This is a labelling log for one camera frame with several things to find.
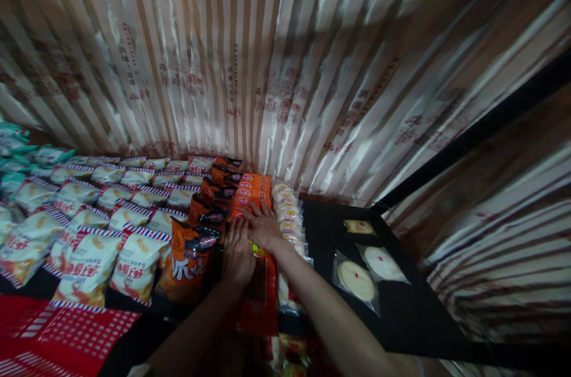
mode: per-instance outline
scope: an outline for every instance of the orange packaging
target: orange packaging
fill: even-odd
[[[269,176],[258,174],[242,174],[240,188],[247,188],[250,190],[269,191],[271,180]]]
[[[171,260],[162,272],[156,292],[174,303],[194,305],[220,230],[191,226],[172,219]]]

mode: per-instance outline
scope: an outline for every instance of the finger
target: finger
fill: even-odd
[[[262,216],[262,211],[260,211],[260,208],[258,207],[257,204],[255,204],[253,201],[248,200],[248,203],[250,205],[250,207],[252,208],[252,212],[254,213],[254,215],[256,216]]]

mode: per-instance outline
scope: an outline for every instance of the chip bag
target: chip bag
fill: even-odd
[[[39,207],[10,232],[0,250],[0,274],[15,288],[26,285],[69,221],[53,206]]]
[[[126,170],[124,166],[117,166],[111,163],[99,163],[95,166],[91,180],[96,183],[116,184]]]
[[[155,171],[153,169],[129,168],[123,175],[123,178],[121,178],[121,184],[129,188],[149,185],[154,175]]]
[[[133,197],[133,191],[119,184],[106,184],[101,188],[101,195],[97,200],[97,207],[105,212],[112,212],[115,202],[123,199],[128,200]]]
[[[121,160],[119,164],[121,166],[140,168],[143,167],[143,164],[145,164],[145,160],[147,160],[147,157],[131,157],[128,159]]]
[[[200,191],[200,187],[178,186],[170,183],[165,184],[165,189],[170,193],[167,199],[167,205],[183,212],[188,211],[193,195]]]
[[[137,187],[135,194],[131,197],[131,202],[143,208],[150,208],[152,205],[162,205],[167,201],[169,192],[153,187]]]
[[[56,165],[49,180],[56,184],[63,184],[68,178],[75,178],[80,181],[87,181],[95,169],[91,166],[80,165]]]
[[[109,215],[105,212],[92,208],[89,205],[81,206],[77,214],[59,235],[54,246],[52,246],[52,250],[43,267],[56,277],[61,277],[70,261],[71,252],[79,243],[77,239],[79,229],[106,228],[109,225],[109,220]]]
[[[95,204],[100,194],[101,190],[89,183],[68,179],[56,193],[54,207],[72,218],[81,205]]]
[[[28,177],[22,182],[14,200],[26,213],[30,214],[42,204],[52,203],[58,190],[58,187],[40,178]]]
[[[56,165],[68,161],[75,154],[75,150],[53,148],[50,144],[41,147],[36,155],[36,163],[41,165]]]
[[[184,172],[160,172],[153,178],[154,188],[164,188],[165,184],[178,184],[183,178]]]
[[[105,287],[121,248],[122,231],[81,227],[61,282],[50,304],[97,310],[105,306]]]
[[[149,221],[152,215],[153,211],[151,209],[141,208],[126,200],[119,199],[115,202],[115,208],[113,209],[111,221],[109,222],[109,229],[123,230],[126,223],[134,227],[141,227]]]
[[[212,167],[213,162],[214,159],[210,157],[190,156],[187,171],[193,173],[208,172]]]
[[[188,160],[170,160],[165,168],[165,172],[184,172],[188,167]]]
[[[162,272],[156,292],[175,303],[196,304],[206,265],[220,236],[215,228],[193,227],[173,219],[171,260]]]
[[[150,306],[156,264],[161,250],[170,240],[168,233],[129,225],[125,227],[123,246],[109,285],[111,289]]]
[[[164,170],[170,160],[170,157],[165,157],[162,159],[147,159],[143,163],[143,167],[145,169],[153,169],[155,171]]]

